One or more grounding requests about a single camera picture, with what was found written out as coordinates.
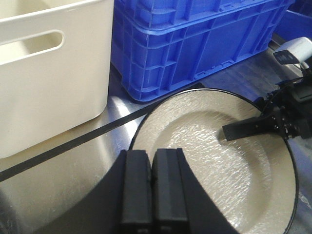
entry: black clamp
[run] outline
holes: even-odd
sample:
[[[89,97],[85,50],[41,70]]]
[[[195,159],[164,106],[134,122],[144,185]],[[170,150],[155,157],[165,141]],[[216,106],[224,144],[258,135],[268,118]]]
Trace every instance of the black clamp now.
[[[152,169],[145,151],[125,157],[118,234],[238,234],[189,167],[182,149],[158,149]]]
[[[224,125],[222,128],[225,138],[230,141],[265,133],[275,133],[284,139],[288,139],[290,134],[288,126],[289,123],[282,115],[280,108],[275,106],[271,111],[260,117]]]

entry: white robot part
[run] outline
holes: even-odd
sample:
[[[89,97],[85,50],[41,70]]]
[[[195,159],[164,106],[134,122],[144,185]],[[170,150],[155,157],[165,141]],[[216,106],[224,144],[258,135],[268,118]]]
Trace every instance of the white robot part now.
[[[306,37],[290,40],[275,50],[273,55],[282,65],[303,63],[312,56],[312,41]]]

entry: white plastic bin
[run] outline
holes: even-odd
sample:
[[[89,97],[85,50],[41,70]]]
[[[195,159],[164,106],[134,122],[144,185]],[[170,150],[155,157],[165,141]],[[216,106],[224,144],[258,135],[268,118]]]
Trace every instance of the white plastic bin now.
[[[104,110],[113,4],[0,1],[0,158]]]

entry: white plate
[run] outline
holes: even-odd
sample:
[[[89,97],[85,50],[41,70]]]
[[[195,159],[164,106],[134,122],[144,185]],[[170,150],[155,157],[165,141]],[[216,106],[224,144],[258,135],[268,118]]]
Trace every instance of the white plate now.
[[[206,193],[241,234],[282,234],[297,200],[294,163],[285,141],[260,135],[227,142],[222,126],[260,111],[236,95],[200,89],[173,96],[139,127],[133,149],[153,161],[158,148],[183,148]]]

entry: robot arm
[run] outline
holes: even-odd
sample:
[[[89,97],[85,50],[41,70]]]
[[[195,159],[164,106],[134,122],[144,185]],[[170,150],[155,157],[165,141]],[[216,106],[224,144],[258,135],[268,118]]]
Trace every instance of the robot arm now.
[[[305,37],[288,41],[273,55],[282,65],[300,63],[304,76],[279,83],[267,100],[262,98],[260,117],[222,126],[228,141],[264,133],[284,139],[312,137],[312,72],[306,62],[312,57],[312,41]]]

